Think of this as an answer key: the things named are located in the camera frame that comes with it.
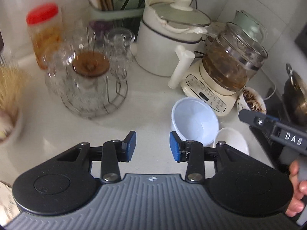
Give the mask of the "person's right hand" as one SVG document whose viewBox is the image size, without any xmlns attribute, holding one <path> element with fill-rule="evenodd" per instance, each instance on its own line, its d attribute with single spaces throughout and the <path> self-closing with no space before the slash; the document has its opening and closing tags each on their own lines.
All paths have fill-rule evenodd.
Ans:
<svg viewBox="0 0 307 230">
<path fill-rule="evenodd" d="M 299 182 L 298 172 L 299 172 L 299 162 L 294 160 L 289 166 L 289 179 L 294 188 L 294 194 L 292 200 L 286 210 L 286 215 L 288 217 L 294 217 L 298 213 L 301 213 L 305 207 L 302 201 L 303 197 L 306 196 L 306 181 Z"/>
</svg>

